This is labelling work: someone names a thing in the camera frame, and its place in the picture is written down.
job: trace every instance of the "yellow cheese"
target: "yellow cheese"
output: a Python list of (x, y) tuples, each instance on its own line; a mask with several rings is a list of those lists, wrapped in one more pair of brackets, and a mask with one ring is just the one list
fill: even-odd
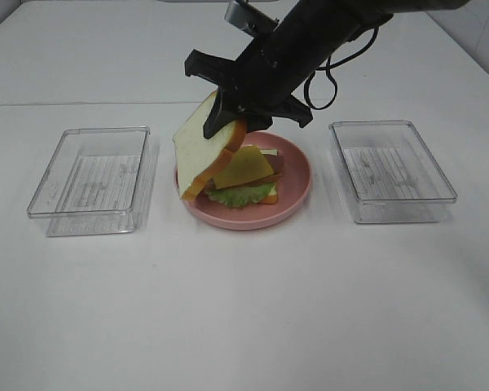
[(255, 145), (242, 147), (231, 157), (230, 163), (214, 176), (216, 189), (239, 186), (272, 175), (274, 170), (261, 150)]

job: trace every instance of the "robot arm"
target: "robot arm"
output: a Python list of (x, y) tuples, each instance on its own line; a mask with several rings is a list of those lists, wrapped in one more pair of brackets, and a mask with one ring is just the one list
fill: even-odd
[(225, 19), (253, 40), (236, 60), (193, 51), (185, 61), (187, 76), (218, 86), (205, 138), (241, 116), (247, 117), (249, 131), (267, 129), (273, 116), (306, 126), (311, 110), (292, 92), (340, 45), (383, 25), (394, 13), (455, 9), (468, 1), (300, 0), (279, 24), (247, 0), (231, 0)]

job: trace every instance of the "pink plate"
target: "pink plate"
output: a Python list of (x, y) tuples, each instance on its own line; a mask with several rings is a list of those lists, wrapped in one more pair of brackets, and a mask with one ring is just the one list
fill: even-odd
[(301, 207), (311, 187), (310, 162), (304, 153), (287, 139), (267, 132), (248, 133), (243, 145), (246, 144), (254, 144), (261, 149), (275, 148), (284, 156), (284, 173), (277, 182), (277, 204), (228, 208), (200, 194), (195, 200), (184, 202), (190, 213), (228, 230), (256, 230), (283, 221)]

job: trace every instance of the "transparent box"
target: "transparent box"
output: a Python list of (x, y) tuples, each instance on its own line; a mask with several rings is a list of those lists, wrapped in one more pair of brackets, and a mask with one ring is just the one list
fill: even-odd
[(148, 127), (66, 130), (27, 214), (47, 236), (133, 232), (148, 214), (157, 141)]
[(330, 130), (355, 222), (439, 222), (448, 215), (457, 194), (411, 122), (335, 122)]

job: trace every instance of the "white table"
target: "white table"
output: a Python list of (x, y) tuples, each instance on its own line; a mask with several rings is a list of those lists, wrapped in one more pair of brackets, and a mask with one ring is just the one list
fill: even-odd
[[(489, 391), (489, 98), (339, 99), (307, 129), (303, 208), (233, 232), (192, 217), (170, 137), (192, 104), (0, 107), (0, 391)], [(460, 199), (447, 222), (358, 226), (331, 121), (415, 123)], [(161, 139), (145, 229), (47, 239), (25, 214), (67, 128)]]
[[(256, 5), (282, 19), (294, 3)], [(26, 2), (0, 25), (0, 104), (199, 102), (214, 87), (184, 76), (192, 49), (234, 59), (250, 41), (223, 19), (226, 6)], [(425, 13), (395, 16), (368, 53), (334, 75), (341, 99), (489, 97), (489, 76)], [(327, 99), (330, 90), (323, 76), (312, 92)]]

